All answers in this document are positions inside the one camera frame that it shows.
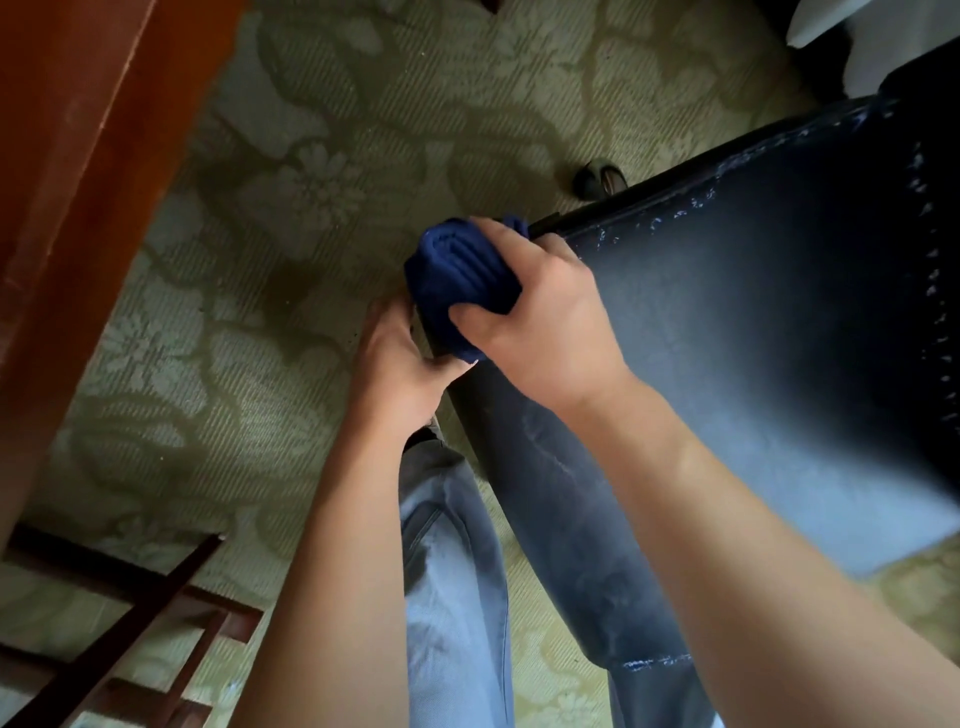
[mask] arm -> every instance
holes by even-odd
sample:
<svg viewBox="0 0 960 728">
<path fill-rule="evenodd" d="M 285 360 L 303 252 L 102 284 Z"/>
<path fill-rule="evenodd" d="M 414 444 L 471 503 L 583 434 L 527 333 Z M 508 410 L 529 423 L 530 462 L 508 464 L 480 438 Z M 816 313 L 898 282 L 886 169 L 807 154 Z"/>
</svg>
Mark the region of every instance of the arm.
<svg viewBox="0 0 960 728">
<path fill-rule="evenodd" d="M 781 521 L 623 361 L 589 269 L 556 235 L 477 221 L 523 293 L 451 316 L 603 468 L 730 726 L 954 725 L 960 670 Z"/>
<path fill-rule="evenodd" d="M 371 308 L 347 415 L 232 728 L 408 722 L 400 455 L 469 368 L 424 360 L 411 316 L 404 297 Z"/>
</svg>

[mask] floral pattern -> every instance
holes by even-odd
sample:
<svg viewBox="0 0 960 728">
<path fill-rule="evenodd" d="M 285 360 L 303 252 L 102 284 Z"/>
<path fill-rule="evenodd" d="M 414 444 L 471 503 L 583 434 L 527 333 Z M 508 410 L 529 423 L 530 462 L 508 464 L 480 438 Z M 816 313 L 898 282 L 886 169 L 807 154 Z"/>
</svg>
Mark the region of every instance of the floral pattern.
<svg viewBox="0 0 960 728">
<path fill-rule="evenodd" d="M 751 0 L 255 0 L 131 267 L 28 511 L 269 611 L 343 412 L 368 300 L 426 226 L 576 205 L 595 156 L 639 182 L 809 109 Z M 440 418 L 470 454 L 449 403 Z M 610 724 L 606 678 L 482 484 L 511 590 L 516 722 Z M 865 588 L 960 658 L 960 542 Z M 68 658 L 122 612 L 0 565 L 0 641 Z M 225 726 L 252 645 L 219 640 L 188 695 Z M 166 625 L 121 674 L 165 689 L 197 632 Z M 14 699 L 0 693 L 0 722 Z M 83 716 L 80 725 L 106 725 Z"/>
</svg>

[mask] navy microfiber towel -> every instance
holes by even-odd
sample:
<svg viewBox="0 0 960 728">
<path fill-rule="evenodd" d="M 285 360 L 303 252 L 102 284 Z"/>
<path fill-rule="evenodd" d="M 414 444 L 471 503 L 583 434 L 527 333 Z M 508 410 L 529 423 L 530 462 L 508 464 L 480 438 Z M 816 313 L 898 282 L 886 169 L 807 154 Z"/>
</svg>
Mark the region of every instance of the navy microfiber towel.
<svg viewBox="0 0 960 728">
<path fill-rule="evenodd" d="M 503 224 L 530 237 L 523 220 L 508 215 Z M 493 313 L 510 313 L 520 296 L 520 281 L 480 229 L 458 218 L 435 225 L 422 235 L 403 271 L 430 332 L 464 361 L 486 359 L 453 326 L 447 311 L 455 303 L 476 303 Z"/>
</svg>

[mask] hand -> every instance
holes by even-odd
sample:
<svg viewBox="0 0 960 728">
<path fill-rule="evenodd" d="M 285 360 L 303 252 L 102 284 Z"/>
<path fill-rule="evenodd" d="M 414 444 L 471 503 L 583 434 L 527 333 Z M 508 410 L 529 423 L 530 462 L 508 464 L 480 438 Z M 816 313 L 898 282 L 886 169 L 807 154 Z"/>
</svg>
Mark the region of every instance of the hand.
<svg viewBox="0 0 960 728">
<path fill-rule="evenodd" d="M 520 392 L 563 418 L 633 377 L 593 273 L 560 236 L 531 242 L 493 220 L 473 222 L 513 269 L 523 292 L 506 316 L 458 303 L 450 307 L 450 320 Z"/>
<path fill-rule="evenodd" d="M 401 443 L 430 421 L 444 389 L 472 366 L 453 355 L 424 359 L 410 333 L 412 321 L 406 292 L 370 304 L 347 408 L 351 423 Z"/>
</svg>

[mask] forearm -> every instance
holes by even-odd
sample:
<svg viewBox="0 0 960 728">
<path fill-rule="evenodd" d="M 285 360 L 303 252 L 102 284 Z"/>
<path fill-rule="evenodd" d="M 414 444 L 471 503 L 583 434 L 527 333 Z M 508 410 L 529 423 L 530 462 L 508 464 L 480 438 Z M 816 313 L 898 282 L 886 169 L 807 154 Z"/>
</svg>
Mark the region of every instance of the forearm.
<svg viewBox="0 0 960 728">
<path fill-rule="evenodd" d="M 729 725 L 960 715 L 953 665 L 767 509 L 653 390 L 632 378 L 622 390 L 562 417 L 608 475 Z"/>
<path fill-rule="evenodd" d="M 402 447 L 345 423 L 233 728 L 407 724 Z"/>
</svg>

